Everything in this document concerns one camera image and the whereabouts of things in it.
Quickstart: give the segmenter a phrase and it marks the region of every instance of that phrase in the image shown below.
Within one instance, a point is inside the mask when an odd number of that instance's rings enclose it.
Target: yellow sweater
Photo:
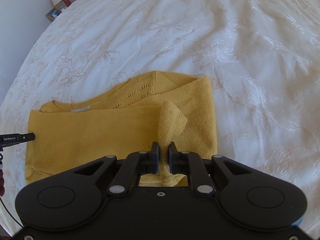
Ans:
[[[174,186],[166,150],[211,158],[217,153],[215,113],[210,78],[152,71],[116,85],[86,102],[51,101],[31,110],[25,178],[28,183],[66,171],[105,155],[124,159],[131,152],[161,150],[159,174],[141,177],[141,186]]]

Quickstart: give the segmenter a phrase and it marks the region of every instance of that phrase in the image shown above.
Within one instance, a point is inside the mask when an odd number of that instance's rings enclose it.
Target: wall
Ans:
[[[51,0],[0,0],[0,104],[32,46],[50,25],[45,14],[52,7]]]

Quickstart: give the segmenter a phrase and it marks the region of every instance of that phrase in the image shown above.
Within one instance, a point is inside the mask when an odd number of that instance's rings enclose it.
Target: white bedspread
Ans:
[[[219,153],[300,187],[301,228],[319,237],[319,22],[320,0],[78,0],[27,56],[1,133],[27,132],[30,109],[49,100],[87,100],[151,70],[208,75]],[[15,216],[25,150],[4,150],[3,200]],[[19,229],[1,206],[0,223]]]

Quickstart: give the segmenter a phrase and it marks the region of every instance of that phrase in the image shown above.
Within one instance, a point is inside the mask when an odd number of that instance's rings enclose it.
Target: metal screw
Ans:
[[[120,194],[125,191],[125,188],[124,186],[121,186],[121,185],[113,185],[109,188],[109,191],[114,194]]]
[[[32,236],[24,236],[23,240],[34,240]]]
[[[164,192],[162,192],[162,191],[160,191],[160,192],[158,192],[158,193],[157,193],[157,196],[159,196],[159,197],[163,197],[163,196],[165,196],[165,193],[164,193]]]
[[[213,187],[209,185],[200,185],[197,187],[197,191],[204,194],[209,194],[213,191]]]

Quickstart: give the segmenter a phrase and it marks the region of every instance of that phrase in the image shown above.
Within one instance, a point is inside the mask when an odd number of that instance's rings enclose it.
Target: red object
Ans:
[[[4,187],[2,186],[0,187],[0,196],[3,197],[3,195],[4,195]]]
[[[64,4],[69,7],[71,5],[70,0],[62,0],[64,2]]]

